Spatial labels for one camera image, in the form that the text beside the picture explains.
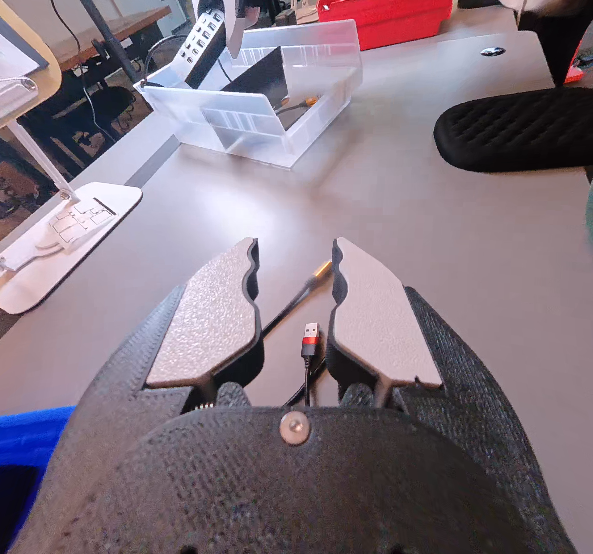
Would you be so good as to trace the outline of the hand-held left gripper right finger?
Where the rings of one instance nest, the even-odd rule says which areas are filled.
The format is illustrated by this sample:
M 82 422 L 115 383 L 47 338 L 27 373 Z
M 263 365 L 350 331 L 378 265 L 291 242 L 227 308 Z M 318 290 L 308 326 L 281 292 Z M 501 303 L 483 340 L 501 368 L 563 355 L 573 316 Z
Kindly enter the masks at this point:
M 443 386 L 401 280 L 345 237 L 334 239 L 326 366 L 339 401 L 382 407 L 393 389 Z

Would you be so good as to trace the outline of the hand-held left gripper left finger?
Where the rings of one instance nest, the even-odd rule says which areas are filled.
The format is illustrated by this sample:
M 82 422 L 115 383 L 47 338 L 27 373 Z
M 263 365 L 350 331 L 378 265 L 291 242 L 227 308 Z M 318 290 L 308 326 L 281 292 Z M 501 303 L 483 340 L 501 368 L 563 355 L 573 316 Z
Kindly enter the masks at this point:
M 214 402 L 225 384 L 249 385 L 263 369 L 259 243 L 246 237 L 174 293 L 174 310 L 145 389 L 189 389 Z

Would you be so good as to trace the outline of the black USB hub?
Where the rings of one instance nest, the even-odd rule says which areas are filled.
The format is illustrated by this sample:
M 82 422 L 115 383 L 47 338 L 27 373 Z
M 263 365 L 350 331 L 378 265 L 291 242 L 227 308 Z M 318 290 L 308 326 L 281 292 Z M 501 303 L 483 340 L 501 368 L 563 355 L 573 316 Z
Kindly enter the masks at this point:
M 194 90 L 203 83 L 226 47 L 224 20 L 222 10 L 204 11 L 172 61 L 176 74 Z

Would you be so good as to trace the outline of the clear plastic bin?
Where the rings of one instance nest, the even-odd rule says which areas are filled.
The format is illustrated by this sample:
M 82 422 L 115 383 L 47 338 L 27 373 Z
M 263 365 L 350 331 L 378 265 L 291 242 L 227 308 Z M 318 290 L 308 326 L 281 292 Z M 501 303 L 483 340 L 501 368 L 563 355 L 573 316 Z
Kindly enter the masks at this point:
M 222 88 L 281 47 L 288 96 L 276 108 L 262 94 Z M 175 127 L 181 143 L 290 168 L 347 107 L 362 82 L 354 20 L 249 30 L 233 59 L 225 49 L 198 89 L 172 62 L 135 89 Z

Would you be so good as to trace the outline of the blue plastic bin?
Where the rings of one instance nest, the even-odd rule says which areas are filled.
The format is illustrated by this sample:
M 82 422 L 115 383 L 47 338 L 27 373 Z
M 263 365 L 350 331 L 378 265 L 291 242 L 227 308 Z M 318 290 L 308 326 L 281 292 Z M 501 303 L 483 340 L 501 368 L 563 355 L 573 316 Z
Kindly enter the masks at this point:
M 74 410 L 72 405 L 1 417 L 1 553 L 9 550 L 31 512 Z

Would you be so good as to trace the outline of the black bin divider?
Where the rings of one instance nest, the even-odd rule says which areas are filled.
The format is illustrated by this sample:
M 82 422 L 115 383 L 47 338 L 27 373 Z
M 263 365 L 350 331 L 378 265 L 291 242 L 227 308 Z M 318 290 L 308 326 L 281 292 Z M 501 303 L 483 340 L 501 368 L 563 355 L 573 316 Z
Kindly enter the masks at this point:
M 269 54 L 248 68 L 222 88 L 223 92 L 262 94 L 276 108 L 288 96 L 284 62 L 281 47 L 277 46 Z

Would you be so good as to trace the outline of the wooden desk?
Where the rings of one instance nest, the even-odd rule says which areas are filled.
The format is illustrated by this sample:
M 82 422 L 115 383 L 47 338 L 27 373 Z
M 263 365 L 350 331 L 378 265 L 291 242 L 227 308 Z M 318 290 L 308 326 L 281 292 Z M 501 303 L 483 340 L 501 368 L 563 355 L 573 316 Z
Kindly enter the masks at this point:
M 115 39 L 122 42 L 155 25 L 158 20 L 167 17 L 171 13 L 170 6 L 166 5 L 125 17 L 109 19 L 107 25 Z M 66 39 L 49 46 L 58 61 L 61 72 L 84 65 L 90 59 L 101 56 L 102 53 L 107 58 L 110 56 L 110 50 L 97 27 L 90 27 L 78 32 L 77 39 L 80 44 L 80 51 L 78 51 L 78 45 L 72 36 L 68 36 Z

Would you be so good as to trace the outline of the red plastic bin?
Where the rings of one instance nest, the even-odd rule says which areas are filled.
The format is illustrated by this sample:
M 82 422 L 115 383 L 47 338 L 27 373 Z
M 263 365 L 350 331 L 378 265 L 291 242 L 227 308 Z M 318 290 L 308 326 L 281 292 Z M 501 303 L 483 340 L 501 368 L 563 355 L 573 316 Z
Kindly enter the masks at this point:
M 364 52 L 436 36 L 453 0 L 318 0 L 316 7 L 321 23 L 354 20 Z

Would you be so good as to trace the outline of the white stand base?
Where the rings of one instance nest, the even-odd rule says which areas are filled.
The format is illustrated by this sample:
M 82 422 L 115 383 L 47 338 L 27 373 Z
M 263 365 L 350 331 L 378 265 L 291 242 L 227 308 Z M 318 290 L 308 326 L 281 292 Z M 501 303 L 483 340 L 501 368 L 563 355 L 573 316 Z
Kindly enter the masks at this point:
M 91 182 L 61 200 L 1 251 L 1 310 L 37 307 L 138 205 L 137 187 Z

